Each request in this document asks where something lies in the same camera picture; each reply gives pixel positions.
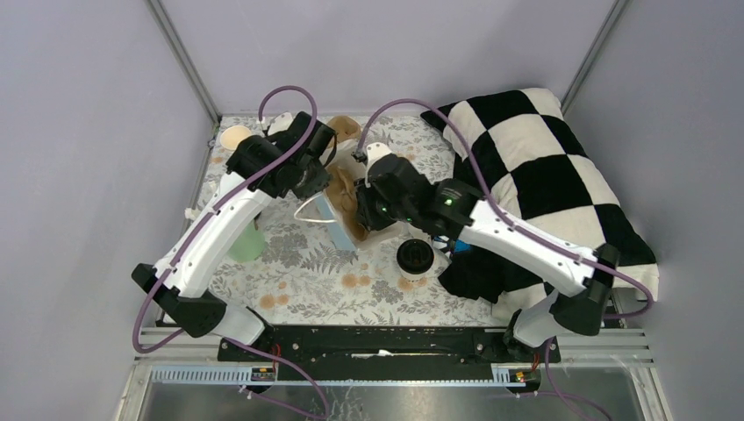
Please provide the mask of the stack of white paper cups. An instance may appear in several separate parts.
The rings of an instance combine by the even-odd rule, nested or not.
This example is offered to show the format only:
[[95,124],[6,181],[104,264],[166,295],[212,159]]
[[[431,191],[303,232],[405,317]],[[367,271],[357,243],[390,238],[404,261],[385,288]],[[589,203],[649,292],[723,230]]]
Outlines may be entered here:
[[227,152],[235,152],[239,144],[253,136],[253,132],[244,125],[233,125],[222,131],[218,136],[219,145]]

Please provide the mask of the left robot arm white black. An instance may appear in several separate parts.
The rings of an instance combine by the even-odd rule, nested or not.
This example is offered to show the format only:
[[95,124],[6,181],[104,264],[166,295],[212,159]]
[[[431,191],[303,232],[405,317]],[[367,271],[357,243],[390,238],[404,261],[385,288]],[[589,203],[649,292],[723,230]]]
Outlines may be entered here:
[[329,184],[323,155],[334,156],[336,131],[300,111],[289,126],[243,139],[226,162],[210,201],[171,251],[140,263],[132,280],[193,338],[216,334],[239,342],[250,360],[269,355],[272,338],[254,311],[209,291],[212,274],[235,241],[272,201],[305,200]]

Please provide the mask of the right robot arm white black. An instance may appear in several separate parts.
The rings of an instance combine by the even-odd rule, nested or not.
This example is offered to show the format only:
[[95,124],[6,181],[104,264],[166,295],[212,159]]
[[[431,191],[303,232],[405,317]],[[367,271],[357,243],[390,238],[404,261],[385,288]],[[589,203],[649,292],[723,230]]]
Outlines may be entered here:
[[527,360],[547,339],[565,332],[599,333],[613,286],[611,271],[619,260],[614,246],[572,245],[508,217],[467,183],[429,182],[407,159],[393,153],[368,153],[364,161],[365,175],[356,184],[357,219],[368,230],[381,231],[400,222],[432,237],[459,239],[552,286],[547,298],[512,317],[503,338],[504,352],[512,360]]

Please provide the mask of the white paper cup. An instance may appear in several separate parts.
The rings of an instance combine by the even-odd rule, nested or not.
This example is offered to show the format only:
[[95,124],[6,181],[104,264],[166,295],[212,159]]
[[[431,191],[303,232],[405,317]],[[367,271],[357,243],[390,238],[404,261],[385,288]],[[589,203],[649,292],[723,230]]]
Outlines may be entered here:
[[412,273],[405,271],[403,269],[399,270],[401,279],[408,283],[421,283],[422,281],[425,281],[427,279],[427,276],[430,274],[429,271],[421,272],[421,273]]
[[432,236],[430,234],[428,234],[428,233],[420,230],[419,228],[416,228],[415,226],[412,226],[412,225],[407,225],[406,226],[406,229],[407,229],[407,232],[410,234],[410,236],[413,239],[420,239],[420,240],[423,240],[423,241],[425,241],[427,243],[431,243],[432,242]]

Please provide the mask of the black cup lid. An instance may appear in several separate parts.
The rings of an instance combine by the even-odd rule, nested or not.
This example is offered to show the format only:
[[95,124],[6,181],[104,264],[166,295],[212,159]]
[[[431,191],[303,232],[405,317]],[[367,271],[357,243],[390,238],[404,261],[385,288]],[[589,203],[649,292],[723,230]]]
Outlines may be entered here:
[[434,263],[432,247],[420,239],[407,239],[397,249],[396,261],[399,269],[412,273],[428,271]]

